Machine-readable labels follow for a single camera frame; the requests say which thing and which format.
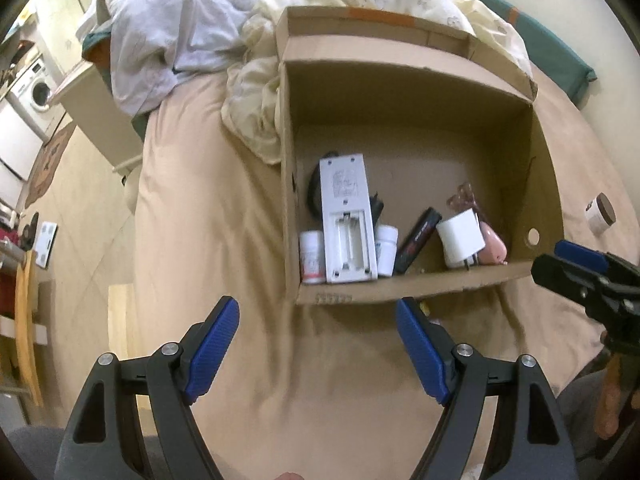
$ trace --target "washing machine door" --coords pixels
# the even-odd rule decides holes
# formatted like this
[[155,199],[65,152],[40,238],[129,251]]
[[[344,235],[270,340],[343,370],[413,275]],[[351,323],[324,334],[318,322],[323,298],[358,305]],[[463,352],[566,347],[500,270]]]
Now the washing machine door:
[[43,113],[49,110],[47,100],[52,93],[52,89],[44,78],[36,78],[31,84],[30,99],[31,107],[37,112]]

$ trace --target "teal cushion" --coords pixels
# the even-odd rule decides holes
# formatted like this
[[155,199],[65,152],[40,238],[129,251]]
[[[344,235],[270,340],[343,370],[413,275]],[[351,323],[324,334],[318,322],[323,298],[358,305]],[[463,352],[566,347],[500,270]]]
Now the teal cushion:
[[[480,0],[504,20],[510,20],[514,7],[504,0]],[[589,83],[597,79],[587,65],[567,44],[548,28],[524,12],[513,13],[511,25],[527,46],[529,59],[548,75],[571,99],[578,103]]]

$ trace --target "small jar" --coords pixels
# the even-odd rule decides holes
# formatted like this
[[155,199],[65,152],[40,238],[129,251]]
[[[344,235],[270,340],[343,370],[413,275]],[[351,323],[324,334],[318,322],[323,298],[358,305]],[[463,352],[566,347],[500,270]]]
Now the small jar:
[[300,233],[300,275],[302,283],[326,282],[322,231]]
[[376,226],[375,239],[378,276],[391,276],[394,273],[398,250],[398,228],[379,224]]
[[616,222],[616,213],[604,193],[600,193],[587,204],[584,210],[584,217],[587,219],[589,229],[596,236],[603,234]]

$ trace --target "black clamp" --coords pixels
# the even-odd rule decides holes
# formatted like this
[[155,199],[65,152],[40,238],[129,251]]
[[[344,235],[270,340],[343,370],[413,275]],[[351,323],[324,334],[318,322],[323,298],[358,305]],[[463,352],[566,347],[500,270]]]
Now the black clamp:
[[604,325],[604,346],[620,354],[622,408],[616,434],[599,440],[594,450],[603,459],[638,420],[631,394],[640,388],[640,269],[615,254],[561,240],[554,254],[535,259],[531,275],[538,285],[583,306],[587,316]]
[[136,395],[149,396],[158,439],[174,479],[223,480],[191,414],[207,391],[239,323],[236,300],[223,296],[203,323],[153,355],[119,361],[102,354],[66,426],[55,480],[149,480]]
[[444,406],[412,480],[460,478],[484,405],[498,407],[481,479],[577,479],[571,441],[542,369],[530,355],[516,362],[486,358],[455,344],[413,298],[398,301],[398,332],[431,397]]

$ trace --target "washing machine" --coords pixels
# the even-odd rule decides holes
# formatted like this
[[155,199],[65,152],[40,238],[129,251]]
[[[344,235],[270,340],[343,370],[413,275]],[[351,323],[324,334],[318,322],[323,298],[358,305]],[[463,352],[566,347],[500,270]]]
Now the washing machine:
[[14,110],[43,142],[49,139],[47,128],[61,116],[62,106],[49,106],[47,100],[57,85],[49,73],[42,56],[18,78],[7,95]]

